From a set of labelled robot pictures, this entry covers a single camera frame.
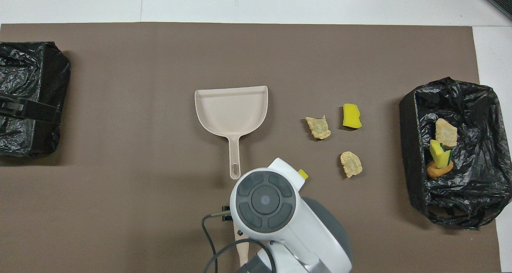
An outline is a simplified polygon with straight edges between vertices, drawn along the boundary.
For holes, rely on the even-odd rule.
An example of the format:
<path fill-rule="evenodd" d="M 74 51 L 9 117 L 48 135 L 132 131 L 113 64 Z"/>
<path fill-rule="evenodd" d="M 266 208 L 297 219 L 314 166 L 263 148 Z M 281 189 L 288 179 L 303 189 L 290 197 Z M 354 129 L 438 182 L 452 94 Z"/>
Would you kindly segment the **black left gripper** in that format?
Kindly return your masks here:
<path fill-rule="evenodd" d="M 30 119 L 50 124 L 59 123 L 62 116 L 58 107 L 17 96 L 0 97 L 0 114 L 9 118 Z"/>

